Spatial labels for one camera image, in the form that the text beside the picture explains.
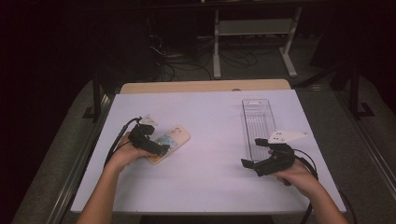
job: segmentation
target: cable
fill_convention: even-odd
[[[157,36],[157,35],[149,35],[149,37],[155,37],[155,38],[157,38],[159,40],[159,42],[160,42],[159,46],[158,46],[159,49],[163,47],[163,40],[159,36]]]
[[[234,53],[232,53],[231,51],[228,51],[228,52],[229,52],[230,54],[232,54],[232,55],[235,57],[235,59],[245,59],[245,60],[247,61],[248,66],[253,66],[253,65],[256,65],[256,64],[257,64],[257,58],[256,58],[256,56],[254,56],[250,51],[247,51],[247,52],[244,52],[243,50],[238,50],[238,51],[241,51],[242,55],[239,55],[239,54],[236,53],[236,52],[234,52]],[[251,56],[251,57],[253,58],[253,60],[254,60],[253,63],[251,63],[251,62],[248,60],[248,56]]]
[[[169,68],[172,69],[172,73],[171,73],[171,74],[166,72],[165,66],[168,66]],[[164,75],[169,75],[169,76],[170,76],[170,79],[167,80],[166,82],[171,82],[171,81],[173,81],[173,79],[174,79],[175,77],[177,78],[177,81],[180,80],[180,77],[176,75],[175,68],[174,68],[173,66],[167,64],[167,63],[164,63],[164,64],[163,64],[163,74],[164,74]]]
[[[114,152],[116,152],[116,150],[119,149],[119,147],[116,148],[116,146],[117,146],[117,144],[119,143],[119,141],[121,140],[121,138],[123,137],[123,135],[124,135],[126,129],[128,128],[128,126],[129,126],[132,122],[134,122],[134,121],[136,121],[136,122],[138,123],[141,119],[142,119],[142,118],[131,119],[131,120],[128,121],[128,123],[126,123],[126,124],[122,127],[122,129],[121,129],[119,135],[117,136],[116,140],[114,140],[113,145],[111,146],[110,150],[109,150],[108,153],[107,153],[107,157],[106,157],[106,160],[105,160],[105,165],[104,165],[104,167],[107,165],[108,161],[110,161],[110,159],[111,159],[111,157],[113,156]]]
[[[294,158],[295,158],[296,160],[299,160],[300,162],[302,162],[303,165],[304,165],[304,166],[309,170],[309,172],[314,176],[314,178],[315,178],[316,180],[318,180],[318,172],[317,172],[317,168],[316,168],[316,165],[315,165],[314,161],[311,159],[310,156],[308,156],[308,154],[306,154],[306,153],[304,153],[304,154],[313,162],[315,168],[314,168],[314,166],[312,166],[306,159],[304,159],[304,158],[302,158],[302,157],[294,156]],[[301,220],[300,224],[305,224],[305,223],[306,223],[306,221],[309,219],[309,216],[310,216],[311,213],[312,213],[312,209],[313,209],[312,203],[309,203],[308,208],[306,209],[306,212],[305,212],[305,214],[304,214],[304,216],[303,216],[303,219]]]
[[[272,53],[272,52],[274,52],[275,50],[278,50],[278,48],[270,49],[270,50],[268,50],[268,51],[266,51],[266,52],[263,52],[263,53],[251,53],[251,54],[252,54],[252,55],[260,56],[260,55],[266,55],[266,54]]]
[[[126,143],[120,145],[119,147],[117,147],[117,148],[114,150],[114,152],[116,152],[116,151],[119,150],[121,147],[127,145],[127,144],[130,143],[130,142],[131,142],[131,141],[128,141],[128,142],[126,142]]]
[[[233,59],[225,56],[223,53],[220,53],[220,52],[219,52],[219,56],[224,62],[226,62],[231,67],[234,67],[234,68],[249,68],[248,61],[247,61],[247,63],[241,63],[241,62],[238,62],[237,60],[233,60]]]
[[[303,152],[303,151],[301,151],[301,150],[299,150],[299,149],[294,149],[294,151],[298,151],[298,152],[301,152],[301,153],[303,153],[306,157],[308,157],[309,158],[309,160],[311,160],[312,161],[312,164],[314,165],[314,169],[315,169],[315,171],[317,170],[317,166],[315,165],[315,162],[314,162],[314,160],[312,160],[312,158],[308,155],[308,154],[306,154],[305,152]]]
[[[203,57],[205,54],[209,53],[211,51],[204,51],[203,53],[201,53],[198,58]],[[211,73],[206,69],[207,65],[210,63],[212,57],[208,57],[207,60],[205,61],[205,63],[203,65],[200,65],[198,63],[194,63],[196,62],[195,60],[188,60],[188,61],[182,61],[182,62],[172,62],[171,61],[167,61],[165,63],[165,65],[167,65],[168,67],[172,68],[174,73],[175,73],[175,69],[181,70],[181,71],[197,71],[197,70],[204,70],[208,76],[209,79],[212,80],[212,75]],[[188,66],[192,66],[192,68],[183,68],[181,66],[177,66],[177,65],[188,65]]]
[[[159,53],[161,56],[166,58],[166,52],[161,52],[159,49],[156,49],[152,46],[149,47],[150,49],[153,49],[155,52]]]
[[[341,197],[344,198],[344,200],[346,201],[347,206],[350,209],[350,213],[352,214],[353,217],[353,223],[354,224],[358,224],[358,218],[356,217],[356,213],[355,210],[353,209],[349,199],[347,198],[347,196],[345,195],[345,193],[343,191],[341,191],[340,189],[338,190],[338,192],[340,193]]]

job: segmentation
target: person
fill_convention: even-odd
[[[104,168],[98,183],[85,204],[77,224],[111,223],[116,186],[122,170],[139,157],[150,156],[149,152],[129,144],[126,133],[117,146],[117,151]],[[276,178],[284,182],[287,179],[305,197],[307,197],[315,211],[319,224],[344,224],[347,220],[338,210],[327,190],[309,173],[306,167],[298,160],[285,171],[275,174]]]

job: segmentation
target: black cable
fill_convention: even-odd
[[[311,160],[312,161],[312,164],[314,165],[314,169],[315,169],[315,171],[317,170],[317,166],[315,165],[315,162],[314,162],[314,160],[312,160],[312,158],[308,155],[308,154],[306,154],[305,152],[303,152],[303,151],[301,151],[301,150],[299,150],[299,149],[294,149],[294,151],[298,151],[298,152],[301,152],[301,153],[303,153],[306,157],[308,157],[309,158],[309,160]]]
[[[208,52],[209,52],[209,51],[206,51],[206,52],[202,53],[199,57],[204,56],[204,55],[207,54]],[[166,64],[167,66],[169,66],[170,68],[172,68],[173,71],[174,71],[174,73],[175,73],[175,69],[182,70],[182,71],[197,71],[197,70],[201,70],[201,69],[202,69],[202,70],[204,70],[204,71],[208,74],[209,79],[212,80],[212,75],[211,75],[210,72],[205,68],[205,67],[210,63],[211,58],[212,58],[212,57],[209,56],[209,57],[207,58],[206,62],[204,63],[204,65],[200,65],[200,64],[197,64],[197,63],[193,63],[194,60],[188,60],[188,61],[186,61],[186,62],[169,62],[169,61],[167,61],[165,64]],[[175,66],[175,64],[176,64],[176,65],[189,65],[189,66],[194,66],[195,68],[183,68],[183,67],[180,67],[180,66]]]
[[[131,142],[131,141],[128,141],[128,142],[126,142],[126,143],[120,145],[119,147],[117,147],[117,148],[114,150],[114,152],[116,152],[116,151],[119,150],[121,147],[127,145],[127,144],[130,143],[130,142]]]
[[[169,68],[172,69],[172,74],[166,72],[165,66],[168,66]],[[173,79],[174,79],[175,77],[177,77],[177,80],[180,80],[180,78],[176,75],[175,68],[172,67],[171,65],[167,64],[167,63],[164,63],[164,64],[163,64],[163,73],[164,73],[165,75],[169,75],[169,76],[170,76],[170,79],[169,79],[169,80],[165,80],[166,82],[171,82],[171,81],[173,81]]]
[[[161,82],[163,82],[164,78],[165,78],[165,65],[161,63]]]
[[[242,50],[238,50],[241,51],[242,55],[236,53],[236,52],[231,52],[228,50],[228,52],[233,55],[235,57],[235,59],[245,59],[245,61],[247,61],[248,66],[253,66],[257,64],[257,58],[256,56],[254,56],[250,51],[244,52]],[[251,56],[253,58],[253,63],[250,62],[250,60],[248,59],[248,56]]]
[[[126,129],[128,128],[128,126],[129,126],[132,122],[134,122],[134,121],[139,122],[139,120],[141,120],[141,119],[142,119],[142,118],[131,119],[131,120],[128,121],[128,123],[126,123],[126,124],[122,127],[122,129],[121,129],[119,135],[117,136],[116,140],[114,140],[113,145],[111,146],[110,150],[109,150],[108,153],[107,153],[107,157],[106,157],[106,160],[105,160],[105,165],[104,165],[104,167],[107,165],[108,161],[110,161],[110,159],[111,159],[111,157],[113,156],[114,152],[117,150],[117,149],[115,149],[115,148],[116,148],[117,144],[119,143],[119,141],[121,140],[121,138],[123,137],[123,135],[124,135]]]
[[[302,162],[303,163],[303,165],[309,170],[309,172],[314,176],[314,178],[316,179],[316,180],[318,180],[318,172],[317,172],[317,168],[315,167],[314,168],[314,166],[312,166],[306,159],[304,159],[304,158],[302,158],[302,157],[298,157],[298,156],[294,156],[294,158],[296,159],[296,160],[299,160],[300,162]],[[312,203],[309,203],[309,205],[308,205],[308,208],[306,209],[306,212],[305,212],[305,214],[304,214],[304,216],[303,216],[303,219],[301,220],[301,222],[300,222],[300,224],[305,224],[306,223],[306,221],[309,219],[309,216],[311,215],[311,213],[312,213]]]
[[[175,61],[175,60],[180,60],[180,59],[185,60],[185,57],[188,56],[188,55],[180,55],[180,56],[177,56],[177,57],[168,57],[167,61],[169,63],[194,63],[194,62],[196,62],[196,59],[199,59],[202,56],[206,55],[207,53],[212,53],[212,52],[213,52],[213,49],[206,49],[206,50],[203,50],[203,52],[198,53],[196,56],[191,56],[193,59],[188,59],[187,61],[170,62],[170,61]]]
[[[206,55],[207,53],[212,53],[212,52],[213,52],[213,50],[207,50],[207,51],[205,51],[205,52],[199,54],[199,55],[196,57],[196,59],[199,59],[199,58],[203,57],[204,55]],[[207,61],[206,61],[206,63],[204,63],[204,65],[201,65],[201,66],[206,67],[206,66],[209,64],[211,58],[212,58],[212,57],[209,56],[208,59],[207,59]],[[170,59],[167,60],[167,62],[168,62],[168,63],[172,63],[172,64],[188,64],[188,63],[195,63],[195,62],[196,62],[196,59],[190,59],[190,60],[181,61],[181,62],[172,62],[172,60],[174,60],[174,58],[170,58]]]
[[[219,52],[219,56],[220,56],[220,58],[221,58],[224,62],[226,62],[226,63],[227,63],[228,65],[230,65],[231,67],[234,67],[234,68],[248,68],[248,67],[249,67],[248,62],[247,62],[247,63],[238,62],[238,61],[236,61],[236,60],[233,60],[233,59],[231,59],[231,58],[225,56],[225,54],[220,53],[220,52]]]
[[[272,52],[274,52],[275,50],[277,50],[277,49],[270,49],[270,50],[268,50],[268,51],[266,51],[266,52],[263,52],[263,53],[251,53],[251,54],[252,54],[252,55],[260,56],[260,55],[266,55],[266,54],[272,53]]]
[[[344,198],[344,200],[346,201],[347,206],[349,207],[350,213],[352,214],[352,217],[353,217],[353,223],[354,224],[358,224],[358,218],[356,217],[355,210],[353,209],[349,199],[347,198],[345,193],[343,191],[341,191],[340,189],[338,190],[338,192],[340,193],[341,197]]]

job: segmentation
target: transparent plastic box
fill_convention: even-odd
[[[268,139],[276,130],[270,103],[266,99],[246,99],[242,101],[242,107],[247,158],[252,161],[266,160],[270,157],[269,148],[256,146],[255,139]]]

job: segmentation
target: white tabletop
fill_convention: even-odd
[[[71,210],[80,212],[88,201],[122,126],[150,114],[159,123],[152,139],[175,125],[183,126],[191,139],[157,165],[140,158],[126,167],[117,187],[115,212],[175,215],[305,211],[309,201],[295,187],[286,187],[270,175],[257,177],[242,166],[240,159],[247,158],[241,119],[243,99],[268,99],[279,130],[309,134],[289,145],[312,157],[319,181],[345,212],[295,91],[117,95]]]

